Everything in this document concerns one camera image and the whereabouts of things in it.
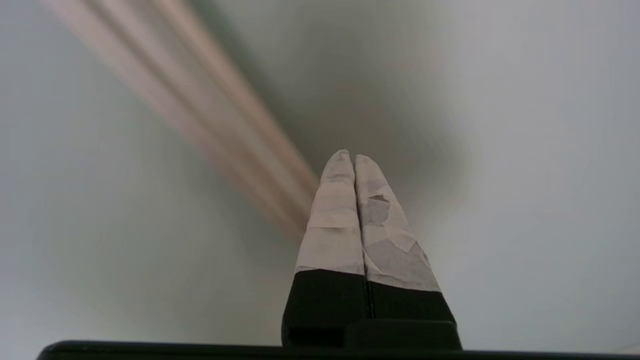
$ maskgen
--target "gray wall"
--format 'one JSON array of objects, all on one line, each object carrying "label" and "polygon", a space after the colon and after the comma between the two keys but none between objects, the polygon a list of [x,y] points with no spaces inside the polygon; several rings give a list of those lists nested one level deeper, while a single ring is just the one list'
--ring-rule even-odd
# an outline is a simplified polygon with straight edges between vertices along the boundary
[{"label": "gray wall", "polygon": [[279,344],[294,246],[40,3],[0,3],[0,49],[0,357]]},{"label": "gray wall", "polygon": [[639,341],[639,2],[195,4],[316,170],[381,165],[466,347]]}]

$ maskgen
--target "white surface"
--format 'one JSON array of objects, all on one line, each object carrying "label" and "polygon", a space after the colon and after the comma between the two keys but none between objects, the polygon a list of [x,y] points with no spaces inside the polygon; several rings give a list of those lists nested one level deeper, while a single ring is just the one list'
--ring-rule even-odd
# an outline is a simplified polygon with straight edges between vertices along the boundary
[{"label": "white surface", "polygon": [[291,242],[40,3],[0,3],[0,49],[0,358],[279,344]]},{"label": "white surface", "polygon": [[467,348],[637,343],[639,2],[200,7],[316,169],[380,164]]}]

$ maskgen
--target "blurred wooden beam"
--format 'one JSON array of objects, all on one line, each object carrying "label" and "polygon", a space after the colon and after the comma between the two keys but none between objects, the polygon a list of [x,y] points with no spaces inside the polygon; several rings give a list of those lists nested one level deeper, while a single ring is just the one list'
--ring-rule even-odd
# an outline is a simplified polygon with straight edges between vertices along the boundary
[{"label": "blurred wooden beam", "polygon": [[44,0],[287,237],[318,186],[224,50],[183,0]]}]

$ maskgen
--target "ceiling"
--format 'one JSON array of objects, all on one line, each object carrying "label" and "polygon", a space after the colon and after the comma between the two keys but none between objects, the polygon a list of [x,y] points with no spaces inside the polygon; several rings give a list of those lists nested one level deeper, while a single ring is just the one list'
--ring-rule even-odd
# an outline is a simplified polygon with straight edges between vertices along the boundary
[{"label": "ceiling", "polygon": [[[465,348],[639,343],[640,3],[194,5],[316,172],[380,164]],[[295,246],[41,4],[0,48],[2,357],[277,344]]]},{"label": "ceiling", "polygon": [[640,334],[640,3],[198,0],[317,172],[376,160],[467,348]]}]

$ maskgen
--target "white ceiling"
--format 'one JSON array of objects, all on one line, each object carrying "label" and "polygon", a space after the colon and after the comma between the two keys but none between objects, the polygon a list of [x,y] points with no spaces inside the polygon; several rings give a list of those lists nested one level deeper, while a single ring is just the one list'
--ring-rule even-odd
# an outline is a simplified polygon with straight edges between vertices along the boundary
[{"label": "white ceiling", "polygon": [[[196,5],[319,170],[372,156],[467,348],[640,334],[640,3]],[[0,5],[0,348],[277,344],[296,249],[34,1]]]},{"label": "white ceiling", "polygon": [[320,170],[378,161],[467,348],[640,334],[640,3],[196,2]]}]

